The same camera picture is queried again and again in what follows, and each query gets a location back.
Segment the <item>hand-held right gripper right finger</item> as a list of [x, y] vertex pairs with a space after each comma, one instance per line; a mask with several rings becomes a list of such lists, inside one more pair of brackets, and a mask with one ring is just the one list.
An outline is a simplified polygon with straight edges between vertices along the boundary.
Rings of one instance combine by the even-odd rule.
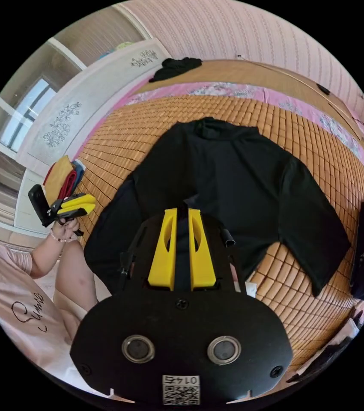
[[198, 209], [188, 209], [188, 233], [191, 289], [212, 288], [216, 284], [216, 276], [201, 212]]

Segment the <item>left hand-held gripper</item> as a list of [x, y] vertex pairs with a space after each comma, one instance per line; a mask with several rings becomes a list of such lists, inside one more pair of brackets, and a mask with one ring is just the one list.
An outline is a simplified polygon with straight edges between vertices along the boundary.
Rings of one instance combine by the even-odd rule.
[[96, 198], [90, 194], [76, 194], [74, 196], [57, 199], [51, 205], [44, 199], [44, 208], [42, 211], [42, 226], [48, 227], [55, 221], [61, 223], [62, 220], [69, 222], [75, 218], [80, 218], [90, 214], [93, 211], [92, 206]]

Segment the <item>person's left hand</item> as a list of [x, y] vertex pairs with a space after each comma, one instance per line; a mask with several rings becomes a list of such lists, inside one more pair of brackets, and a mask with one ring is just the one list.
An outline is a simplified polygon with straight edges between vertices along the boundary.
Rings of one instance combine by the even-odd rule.
[[70, 220], [61, 219], [54, 222], [51, 228], [51, 236], [58, 242], [67, 242], [76, 231], [79, 230], [79, 222], [77, 218]]

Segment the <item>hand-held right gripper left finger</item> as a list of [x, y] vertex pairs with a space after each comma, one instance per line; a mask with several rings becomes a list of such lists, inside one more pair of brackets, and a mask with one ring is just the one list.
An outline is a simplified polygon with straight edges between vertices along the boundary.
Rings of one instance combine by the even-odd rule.
[[177, 209], [164, 211], [148, 283], [151, 287], [174, 290], [176, 269]]

